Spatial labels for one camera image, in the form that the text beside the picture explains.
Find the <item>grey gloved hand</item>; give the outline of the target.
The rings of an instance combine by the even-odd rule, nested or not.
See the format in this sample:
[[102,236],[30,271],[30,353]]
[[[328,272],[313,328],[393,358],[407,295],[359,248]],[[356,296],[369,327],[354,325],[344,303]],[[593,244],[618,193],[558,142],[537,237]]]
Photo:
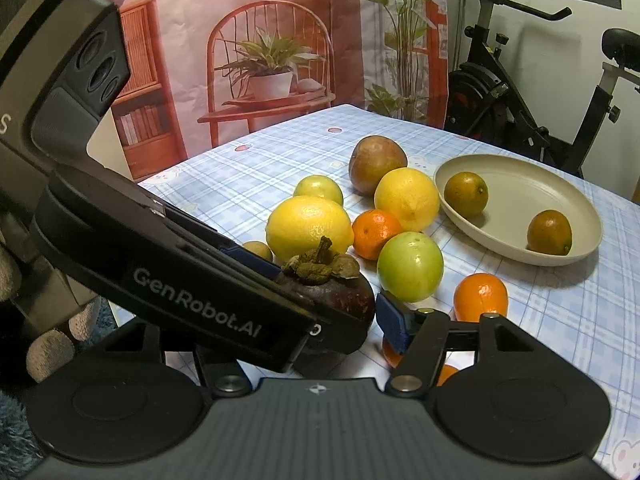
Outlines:
[[1,209],[1,348],[42,382],[70,362],[98,325],[101,300],[35,248],[23,222]]

